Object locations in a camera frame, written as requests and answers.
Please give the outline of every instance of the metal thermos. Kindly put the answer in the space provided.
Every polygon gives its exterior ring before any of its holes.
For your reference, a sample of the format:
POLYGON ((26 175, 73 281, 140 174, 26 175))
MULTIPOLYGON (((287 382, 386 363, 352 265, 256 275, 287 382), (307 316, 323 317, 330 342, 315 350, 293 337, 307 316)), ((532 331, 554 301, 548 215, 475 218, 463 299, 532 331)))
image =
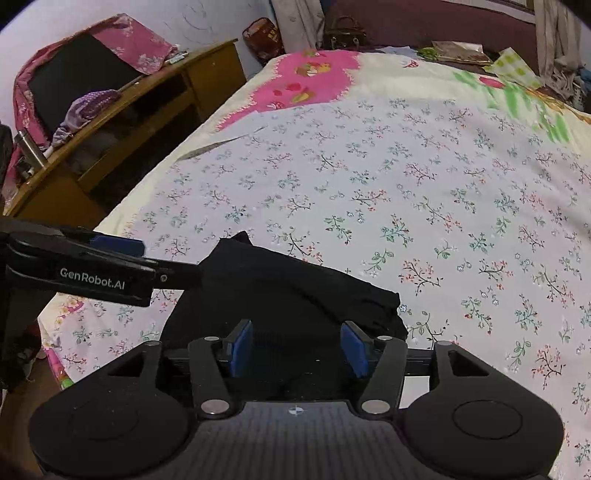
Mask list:
POLYGON ((25 161, 35 169, 41 170, 46 164, 47 159, 43 152, 39 149, 37 144, 31 138, 31 135, 26 128, 19 130, 14 137, 14 141, 21 147, 22 154, 25 157, 25 161))

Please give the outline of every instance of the desk drawer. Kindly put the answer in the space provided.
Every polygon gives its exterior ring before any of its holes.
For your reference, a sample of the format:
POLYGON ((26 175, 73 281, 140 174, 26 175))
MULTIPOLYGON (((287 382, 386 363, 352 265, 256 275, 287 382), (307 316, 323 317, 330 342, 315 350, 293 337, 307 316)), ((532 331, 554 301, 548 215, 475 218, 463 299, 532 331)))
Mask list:
POLYGON ((187 68, 187 76, 203 122, 246 83, 233 44, 194 62, 187 68))

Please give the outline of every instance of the purple cloth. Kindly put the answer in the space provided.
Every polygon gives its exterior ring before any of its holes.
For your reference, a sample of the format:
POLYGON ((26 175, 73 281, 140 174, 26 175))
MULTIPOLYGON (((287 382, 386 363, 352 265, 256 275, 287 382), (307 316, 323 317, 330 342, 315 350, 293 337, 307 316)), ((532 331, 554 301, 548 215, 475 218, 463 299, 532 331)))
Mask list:
POLYGON ((61 147, 78 130, 120 97, 121 94, 117 90, 103 90, 102 92, 87 93, 78 100, 74 100, 66 113, 66 118, 53 134, 51 141, 53 147, 61 147))

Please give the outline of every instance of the handbag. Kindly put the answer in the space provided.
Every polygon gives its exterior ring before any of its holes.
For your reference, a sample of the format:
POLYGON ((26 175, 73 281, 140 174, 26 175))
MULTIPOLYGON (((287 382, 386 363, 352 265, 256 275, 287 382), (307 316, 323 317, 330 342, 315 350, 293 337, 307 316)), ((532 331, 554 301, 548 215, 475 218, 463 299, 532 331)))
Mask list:
POLYGON ((358 50, 367 43, 365 30, 353 17, 339 17, 330 28, 324 29, 322 48, 324 50, 345 50, 352 48, 358 50), (350 20, 350 26, 343 25, 350 20))

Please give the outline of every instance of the wooden floor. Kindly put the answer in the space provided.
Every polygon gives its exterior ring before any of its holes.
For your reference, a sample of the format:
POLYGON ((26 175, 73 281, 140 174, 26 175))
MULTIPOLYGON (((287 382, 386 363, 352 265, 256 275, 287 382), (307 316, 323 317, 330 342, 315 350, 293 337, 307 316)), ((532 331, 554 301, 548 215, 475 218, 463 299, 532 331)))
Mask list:
POLYGON ((60 391, 47 360, 37 360, 28 382, 9 393, 0 415, 0 449, 18 466, 40 473, 29 447, 27 428, 35 409, 60 391))

